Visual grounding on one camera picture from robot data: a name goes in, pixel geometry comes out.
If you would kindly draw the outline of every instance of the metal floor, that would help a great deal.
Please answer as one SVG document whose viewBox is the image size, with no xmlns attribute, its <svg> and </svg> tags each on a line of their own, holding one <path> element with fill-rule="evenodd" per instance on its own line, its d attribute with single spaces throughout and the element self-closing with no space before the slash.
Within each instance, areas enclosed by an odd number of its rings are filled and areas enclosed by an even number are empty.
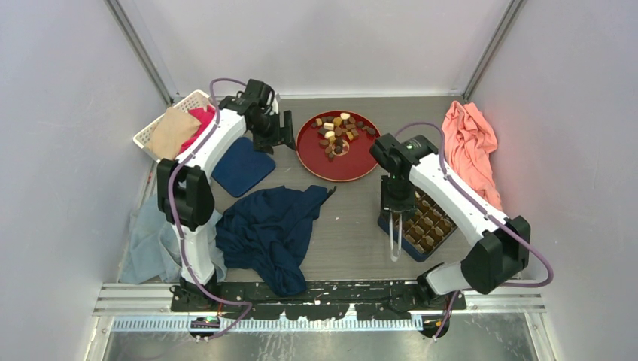
<svg viewBox="0 0 638 361">
<path fill-rule="evenodd" d="M 116 333 L 104 361 L 120 359 L 537 360 L 522 314 L 462 314 L 437 341 L 417 331 L 231 333 L 195 343 L 186 333 Z"/>
<path fill-rule="evenodd" d="M 441 124 L 445 113 L 457 97 L 365 98 L 365 99 L 288 99 L 282 109 L 293 112 L 297 131 L 307 120 L 324 111 L 340 109 L 359 113 L 372 121 L 381 133 L 395 132 L 401 126 L 415 121 Z M 436 130 L 415 127 L 400 137 L 426 135 L 439 145 Z M 277 168 L 252 191 L 285 185 L 304 190 L 312 184 L 337 186 L 333 197 L 321 208 L 321 216 L 314 223 L 310 248 L 301 265 L 306 279 L 414 279 L 439 262 L 459 260 L 469 251 L 469 245 L 460 232 L 451 237 L 424 263 L 412 260 L 403 253 L 399 262 L 390 260 L 387 234 L 376 224 L 379 209 L 381 175 L 377 167 L 367 176 L 348 183 L 322 180 L 308 172 L 296 154 L 285 147 L 275 148 Z M 224 211 L 236 199 L 219 185 L 213 185 L 216 207 Z M 228 281 L 258 281 L 253 270 L 231 269 Z"/>
</svg>

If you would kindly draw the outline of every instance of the beige cloth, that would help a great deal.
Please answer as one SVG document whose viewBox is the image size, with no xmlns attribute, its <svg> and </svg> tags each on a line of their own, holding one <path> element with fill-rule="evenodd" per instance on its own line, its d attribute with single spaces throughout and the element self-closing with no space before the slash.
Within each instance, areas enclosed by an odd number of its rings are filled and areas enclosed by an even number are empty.
<svg viewBox="0 0 638 361">
<path fill-rule="evenodd" d="M 194 116 L 170 107 L 153 130 L 146 147 L 160 159 L 173 160 L 181 145 L 197 132 L 199 124 Z"/>
</svg>

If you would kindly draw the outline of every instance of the round red tray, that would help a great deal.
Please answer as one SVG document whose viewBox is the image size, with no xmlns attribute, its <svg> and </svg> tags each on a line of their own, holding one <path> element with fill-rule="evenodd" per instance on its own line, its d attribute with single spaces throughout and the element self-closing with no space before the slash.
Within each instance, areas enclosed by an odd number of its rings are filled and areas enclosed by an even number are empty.
<svg viewBox="0 0 638 361">
<path fill-rule="evenodd" d="M 333 161 L 329 161 L 319 141 L 324 137 L 319 134 L 320 128 L 312 128 L 315 119 L 321 117 L 338 117 L 341 113 L 349 113 L 356 122 L 363 121 L 366 126 L 376 131 L 375 135 L 357 128 L 359 138 L 353 141 L 345 141 L 344 152 L 336 155 Z M 370 173 L 377 162 L 370 155 L 370 147 L 379 137 L 378 128 L 365 117 L 351 111 L 327 111 L 312 117 L 299 130 L 297 135 L 297 156 L 312 174 L 319 178 L 333 182 L 354 181 Z"/>
</svg>

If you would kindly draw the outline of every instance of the cable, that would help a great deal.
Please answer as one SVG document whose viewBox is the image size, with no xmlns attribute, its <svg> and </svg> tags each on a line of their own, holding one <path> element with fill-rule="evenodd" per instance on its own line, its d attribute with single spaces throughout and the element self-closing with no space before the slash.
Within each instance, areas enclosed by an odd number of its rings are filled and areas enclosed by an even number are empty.
<svg viewBox="0 0 638 361">
<path fill-rule="evenodd" d="M 441 326 L 439 326 L 439 328 L 436 330 L 436 333 L 432 337 L 434 342 L 436 342 L 436 339 L 441 334 L 441 331 L 443 330 L 443 326 L 445 326 L 445 323 L 448 322 L 448 320 L 452 316 L 452 305 L 454 304 L 454 301 L 457 299 L 459 292 L 460 291 L 454 291 L 454 294 L 452 295 L 452 299 L 450 300 L 450 303 L 448 304 L 448 309 L 445 310 L 445 313 L 443 315 L 443 320 L 441 321 Z"/>
<path fill-rule="evenodd" d="M 219 126 L 219 122 L 220 122 L 220 109 L 219 109 L 219 105 L 217 103 L 217 99 L 215 98 L 215 93 L 214 93 L 214 89 L 213 89 L 213 85 L 215 85 L 215 83 L 220 82 L 220 81 L 230 81 L 233 83 L 237 83 L 240 84 L 242 86 L 246 86 L 245 83 L 239 81 L 239 80 L 235 80 L 235 79 L 230 79 L 228 77 L 221 77 L 218 79 L 214 79 L 213 81 L 211 81 L 210 84 L 210 89 L 211 89 L 211 103 L 213 104 L 213 108 L 215 109 L 215 119 L 214 119 L 214 123 L 211 125 L 213 128 L 212 130 L 202 139 L 202 141 L 195 147 L 195 149 L 193 149 L 192 152 L 190 152 L 190 154 L 184 158 L 183 161 L 179 162 L 178 165 L 175 167 L 175 170 L 173 170 L 173 172 L 171 173 L 171 176 L 169 177 L 169 204 L 171 206 L 171 214 L 173 216 L 173 220 L 175 221 L 175 226 L 177 227 L 178 230 L 178 234 L 179 234 L 179 238 L 180 238 L 180 254 L 181 254 L 181 258 L 184 262 L 183 266 L 186 268 L 186 270 L 188 271 L 188 274 L 190 275 L 190 277 L 193 279 L 193 282 L 195 283 L 195 285 L 197 286 L 197 288 L 199 288 L 199 290 L 204 293 L 206 296 L 208 296 L 210 299 L 213 299 L 214 301 L 217 301 L 219 303 L 223 303 L 225 305 L 231 305 L 231 306 L 246 306 L 245 311 L 239 316 L 237 317 L 237 319 L 235 321 L 233 321 L 227 328 L 216 332 L 213 336 L 209 337 L 209 340 L 221 337 L 223 335 L 225 335 L 231 328 L 233 328 L 239 321 L 241 321 L 244 317 L 246 317 L 246 315 L 248 314 L 248 312 L 252 309 L 253 304 L 251 302 L 247 302 L 247 301 L 240 301 L 240 302 L 235 302 L 235 301 L 229 301 L 229 300 L 225 300 L 225 299 L 221 299 L 217 296 L 215 296 L 214 294 L 210 293 L 207 289 L 204 288 L 204 286 L 197 280 L 197 277 L 195 276 L 195 272 L 192 270 L 190 263 L 188 263 L 188 258 L 186 256 L 186 249 L 185 249 L 185 239 L 184 239 L 184 231 L 181 228 L 181 223 L 180 223 L 180 219 L 179 219 L 179 215 L 178 215 L 178 211 L 177 208 L 175 207 L 175 194 L 173 193 L 173 185 L 175 184 L 175 178 L 177 177 L 179 171 L 184 167 L 184 165 L 186 163 L 188 163 L 196 154 L 197 152 L 204 146 L 204 144 L 206 143 L 206 141 L 208 141 L 208 139 L 213 135 L 213 133 L 215 133 L 215 130 L 217 130 L 217 127 Z"/>
<path fill-rule="evenodd" d="M 554 269 L 549 264 L 549 261 L 538 251 L 536 248 L 532 247 L 529 243 L 527 243 L 521 236 L 517 235 L 512 231 L 509 227 L 506 227 L 502 224 L 495 216 L 488 214 L 488 211 L 481 206 L 470 194 L 468 194 L 461 186 L 454 180 L 454 178 L 448 174 L 448 169 L 445 167 L 445 133 L 443 133 L 443 129 L 441 127 L 426 122 L 416 122 L 410 123 L 401 129 L 399 129 L 394 136 L 398 136 L 401 132 L 406 130 L 407 128 L 413 126 L 431 126 L 439 131 L 439 135 L 441 136 L 441 147 L 439 148 L 439 164 L 441 165 L 441 171 L 443 172 L 444 178 L 450 182 L 450 184 L 463 196 L 465 197 L 478 211 L 480 211 L 485 217 L 487 217 L 492 223 L 502 229 L 505 233 L 507 233 L 510 237 L 514 238 L 523 248 L 530 251 L 547 269 L 547 278 L 544 281 L 536 282 L 533 284 L 519 284 L 515 282 L 505 282 L 503 286 L 510 287 L 524 287 L 524 288 L 536 288 L 547 286 L 554 280 Z"/>
</svg>

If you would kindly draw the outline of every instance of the plastic basket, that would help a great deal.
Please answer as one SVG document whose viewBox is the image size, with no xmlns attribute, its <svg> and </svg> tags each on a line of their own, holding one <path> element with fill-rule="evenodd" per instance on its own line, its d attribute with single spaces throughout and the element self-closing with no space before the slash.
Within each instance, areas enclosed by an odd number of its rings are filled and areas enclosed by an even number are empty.
<svg viewBox="0 0 638 361">
<path fill-rule="evenodd" d="M 188 112 L 190 109 L 204 108 L 211 104 L 208 101 L 208 97 L 209 95 L 204 93 L 203 91 L 195 90 L 186 98 L 182 99 L 179 103 L 173 105 L 173 108 L 177 108 L 183 112 Z M 151 124 L 147 125 L 144 129 L 142 129 L 138 134 L 135 135 L 135 137 L 133 137 L 133 143 L 137 144 L 137 146 L 140 147 L 151 158 L 153 158 L 155 162 L 159 162 L 161 159 L 153 154 L 153 152 L 151 152 L 146 147 L 146 144 L 149 142 L 150 135 L 153 134 L 153 131 L 155 130 L 157 124 L 160 124 L 160 122 L 162 121 L 162 118 L 164 118 L 164 115 L 160 115 L 159 117 L 157 117 L 157 119 L 155 119 Z"/>
</svg>

